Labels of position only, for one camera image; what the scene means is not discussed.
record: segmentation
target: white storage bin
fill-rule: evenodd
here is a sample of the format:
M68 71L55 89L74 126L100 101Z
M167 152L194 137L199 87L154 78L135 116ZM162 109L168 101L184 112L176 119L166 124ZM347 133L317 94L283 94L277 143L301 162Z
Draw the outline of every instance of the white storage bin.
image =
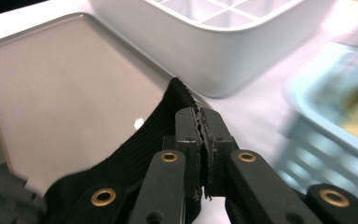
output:
M334 0L93 0L99 19L172 76L220 97L319 27Z

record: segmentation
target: blue plastic container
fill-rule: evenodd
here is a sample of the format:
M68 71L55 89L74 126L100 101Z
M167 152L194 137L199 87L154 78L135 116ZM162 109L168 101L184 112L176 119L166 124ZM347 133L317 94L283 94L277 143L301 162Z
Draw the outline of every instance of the blue plastic container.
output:
M358 87L358 49L331 43L292 83L287 99L297 111L288 143L275 164L278 174L303 193L330 183L358 197L358 138L340 127L342 103Z

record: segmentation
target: brass grommet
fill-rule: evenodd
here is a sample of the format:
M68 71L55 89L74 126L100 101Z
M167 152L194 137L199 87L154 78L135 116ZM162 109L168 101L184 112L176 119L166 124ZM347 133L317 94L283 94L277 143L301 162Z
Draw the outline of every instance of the brass grommet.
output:
M161 155L161 159L167 162L177 161L178 155L176 155L175 153L167 152Z
M249 152L242 152L238 154L238 159L242 161L252 162L255 161L255 155Z
M91 196L91 203L94 206L102 207L112 203L116 198L116 192L113 189L99 189Z
M350 205L350 200L347 197L333 189L322 189L319 195L327 203L337 207L347 207Z

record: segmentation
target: gray tray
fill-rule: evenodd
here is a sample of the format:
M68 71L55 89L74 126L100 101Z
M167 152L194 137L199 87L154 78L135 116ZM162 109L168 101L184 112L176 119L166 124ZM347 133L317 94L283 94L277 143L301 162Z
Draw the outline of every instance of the gray tray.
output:
M0 40L0 135L9 168L44 193L135 133L170 76L90 15Z

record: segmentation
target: black mesh fabric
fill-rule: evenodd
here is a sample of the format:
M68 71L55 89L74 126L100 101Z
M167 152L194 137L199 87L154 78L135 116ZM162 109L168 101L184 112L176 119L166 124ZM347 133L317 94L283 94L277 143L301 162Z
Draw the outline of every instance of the black mesh fabric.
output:
M163 136L175 135L175 113L190 106L196 106L193 97L178 78L173 78L145 124L110 157L58 180L48 189L47 223L126 223L149 163L162 150ZM116 199L107 206L92 205L92 194L103 188L114 189ZM200 202L186 200L186 206L191 208L186 223L191 223L200 212Z

